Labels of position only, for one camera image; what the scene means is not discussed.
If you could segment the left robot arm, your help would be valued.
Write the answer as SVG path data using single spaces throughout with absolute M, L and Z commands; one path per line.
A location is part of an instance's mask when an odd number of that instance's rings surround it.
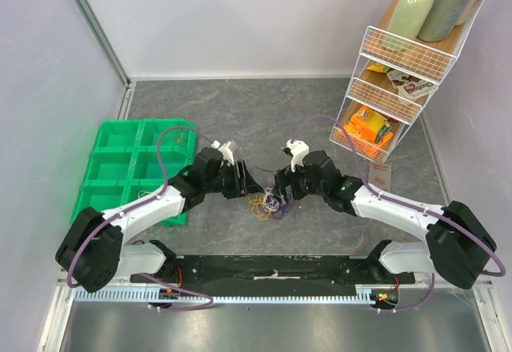
M 168 282 L 175 263 L 161 247 L 128 241 L 153 225 L 179 216 L 201 204 L 208 194 L 242 198 L 261 191 L 243 160 L 228 150 L 207 147 L 156 191 L 128 204 L 98 211 L 88 206 L 72 222 L 55 260 L 67 272 L 69 287 L 94 293 L 121 274 L 147 273 Z

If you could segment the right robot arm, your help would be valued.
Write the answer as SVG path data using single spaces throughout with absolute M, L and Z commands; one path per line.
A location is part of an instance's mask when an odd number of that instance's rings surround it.
M 366 272 L 374 282 L 386 282 L 394 274 L 437 273 L 468 290 L 497 249 L 471 209 L 461 202 L 428 205 L 388 194 L 342 174 L 325 151 L 311 151 L 302 142 L 293 142 L 283 151 L 291 160 L 275 176 L 279 197 L 290 192 L 297 201 L 316 195 L 337 212 L 382 222 L 417 239 L 389 242 L 371 258 Z

